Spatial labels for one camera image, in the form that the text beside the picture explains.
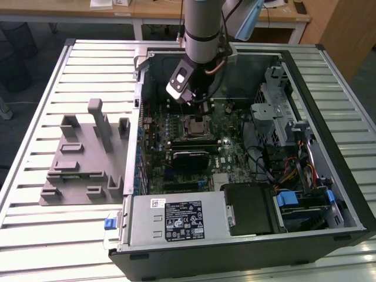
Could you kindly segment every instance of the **white sticker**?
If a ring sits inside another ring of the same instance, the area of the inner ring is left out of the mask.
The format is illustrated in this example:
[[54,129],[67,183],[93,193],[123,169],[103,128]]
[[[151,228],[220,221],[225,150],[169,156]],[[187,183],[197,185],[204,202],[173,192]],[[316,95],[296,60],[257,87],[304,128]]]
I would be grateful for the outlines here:
[[114,13],[115,16],[130,16],[130,13]]
[[166,203],[166,199],[151,199],[150,200],[150,208],[156,209],[159,207],[164,207]]

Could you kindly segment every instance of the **floor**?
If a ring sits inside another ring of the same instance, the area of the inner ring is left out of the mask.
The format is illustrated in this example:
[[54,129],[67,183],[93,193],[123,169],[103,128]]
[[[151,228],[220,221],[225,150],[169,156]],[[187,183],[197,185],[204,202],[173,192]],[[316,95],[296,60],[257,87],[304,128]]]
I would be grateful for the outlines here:
[[[0,85],[0,96],[14,113],[12,120],[0,119],[0,187],[43,95],[65,39],[134,39],[130,25],[59,24],[56,34],[51,33],[47,23],[31,23],[29,26],[39,49],[37,56],[25,61],[33,84],[27,90],[16,94],[8,93]],[[145,40],[175,40],[177,27],[171,27],[170,32],[166,33],[162,26],[143,26],[143,33]],[[376,89],[375,77],[376,52],[372,51],[350,86],[376,122],[376,99],[373,96]]]

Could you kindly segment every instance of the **desk leg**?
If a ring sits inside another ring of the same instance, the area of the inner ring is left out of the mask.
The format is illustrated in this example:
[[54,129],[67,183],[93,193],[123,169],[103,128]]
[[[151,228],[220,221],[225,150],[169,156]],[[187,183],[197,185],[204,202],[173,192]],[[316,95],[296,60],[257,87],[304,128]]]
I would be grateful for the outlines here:
[[303,32],[305,30],[307,23],[306,22],[299,22],[296,24],[295,29],[293,30],[293,33],[291,34],[290,40],[288,44],[299,44],[300,39],[303,35]]
[[142,19],[133,19],[133,31],[135,33],[135,40],[142,40]]
[[57,23],[49,22],[48,25],[49,25],[49,28],[50,28],[50,30],[53,34],[56,34],[58,32],[58,24]]

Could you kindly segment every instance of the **blue drive latch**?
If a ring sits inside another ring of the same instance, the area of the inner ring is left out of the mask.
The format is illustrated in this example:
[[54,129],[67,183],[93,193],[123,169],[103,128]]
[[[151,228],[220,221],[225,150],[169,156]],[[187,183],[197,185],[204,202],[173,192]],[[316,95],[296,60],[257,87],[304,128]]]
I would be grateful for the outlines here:
[[116,229],[116,218],[105,219],[105,230],[115,230]]

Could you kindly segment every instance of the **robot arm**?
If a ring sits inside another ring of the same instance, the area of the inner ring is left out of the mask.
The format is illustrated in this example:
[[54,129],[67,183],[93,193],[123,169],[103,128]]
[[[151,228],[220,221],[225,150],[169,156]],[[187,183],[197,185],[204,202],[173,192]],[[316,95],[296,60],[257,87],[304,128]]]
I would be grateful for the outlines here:
[[[209,93],[209,87],[214,82],[215,74],[221,68],[225,69],[227,65],[229,49],[222,11],[225,2],[225,0],[184,0],[186,32],[183,40],[186,54],[172,74],[166,90],[179,103],[195,106],[196,119],[211,112],[208,101],[214,93]],[[229,17],[235,9],[240,9],[241,6],[248,7],[250,2],[254,1],[228,0],[224,6],[225,13]],[[247,30],[250,35],[249,30],[253,30],[263,2],[264,0],[256,0],[251,12],[246,10],[247,19],[241,21],[237,35],[244,37]]]

